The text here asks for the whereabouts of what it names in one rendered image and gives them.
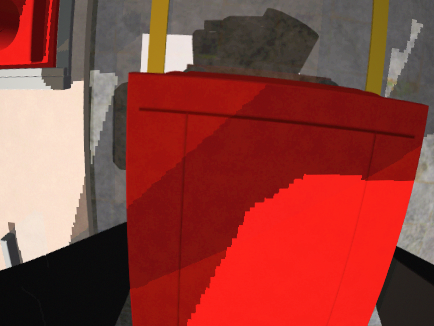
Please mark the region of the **yellow rectangular frame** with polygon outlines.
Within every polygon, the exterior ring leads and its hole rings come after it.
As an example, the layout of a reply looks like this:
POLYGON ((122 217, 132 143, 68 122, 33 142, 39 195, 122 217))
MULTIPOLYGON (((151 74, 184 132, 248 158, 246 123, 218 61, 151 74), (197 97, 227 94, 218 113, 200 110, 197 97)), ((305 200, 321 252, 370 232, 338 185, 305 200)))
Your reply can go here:
MULTIPOLYGON (((389 0, 374 0, 373 26, 369 51, 369 68, 367 68, 366 91, 373 91, 381 96, 383 64, 385 64, 387 17, 389 17, 389 0)), ((168 25, 169 0, 153 0, 150 7, 149 56, 146 72, 164 74, 166 25, 168 25)))

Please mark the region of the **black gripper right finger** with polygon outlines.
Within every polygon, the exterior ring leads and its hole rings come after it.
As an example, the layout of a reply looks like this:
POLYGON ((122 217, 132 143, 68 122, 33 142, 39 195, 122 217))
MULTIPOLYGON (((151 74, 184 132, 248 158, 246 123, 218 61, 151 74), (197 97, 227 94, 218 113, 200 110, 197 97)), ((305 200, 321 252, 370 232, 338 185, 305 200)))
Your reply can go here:
POLYGON ((382 326, 434 326, 434 264, 395 247, 375 305, 382 326))

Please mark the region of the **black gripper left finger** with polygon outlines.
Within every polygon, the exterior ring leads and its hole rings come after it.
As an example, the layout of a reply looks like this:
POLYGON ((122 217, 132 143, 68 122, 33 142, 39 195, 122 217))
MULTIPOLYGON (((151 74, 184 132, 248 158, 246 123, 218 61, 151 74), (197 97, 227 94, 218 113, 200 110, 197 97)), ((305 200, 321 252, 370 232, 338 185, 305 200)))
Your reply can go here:
POLYGON ((116 326, 129 289, 125 222, 0 270, 0 326, 116 326))

